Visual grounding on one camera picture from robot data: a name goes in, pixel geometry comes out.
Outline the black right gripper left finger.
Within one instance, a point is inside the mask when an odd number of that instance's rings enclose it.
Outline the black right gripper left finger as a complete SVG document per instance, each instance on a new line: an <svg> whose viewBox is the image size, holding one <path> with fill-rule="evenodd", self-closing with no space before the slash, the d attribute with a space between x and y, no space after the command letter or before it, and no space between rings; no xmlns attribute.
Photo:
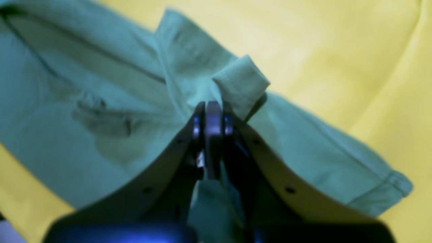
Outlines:
<svg viewBox="0 0 432 243"><path fill-rule="evenodd" d="M187 225L204 147L205 103L152 164L98 202L52 224L44 243L196 243Z"/></svg>

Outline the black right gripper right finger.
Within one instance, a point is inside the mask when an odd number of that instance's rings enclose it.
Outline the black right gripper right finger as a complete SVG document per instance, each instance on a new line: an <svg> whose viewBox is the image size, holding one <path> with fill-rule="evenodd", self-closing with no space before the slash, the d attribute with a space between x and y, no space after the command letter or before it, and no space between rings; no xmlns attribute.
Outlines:
<svg viewBox="0 0 432 243"><path fill-rule="evenodd" d="M394 243L388 227L305 182L263 138L213 102L213 167L239 193L246 243Z"/></svg>

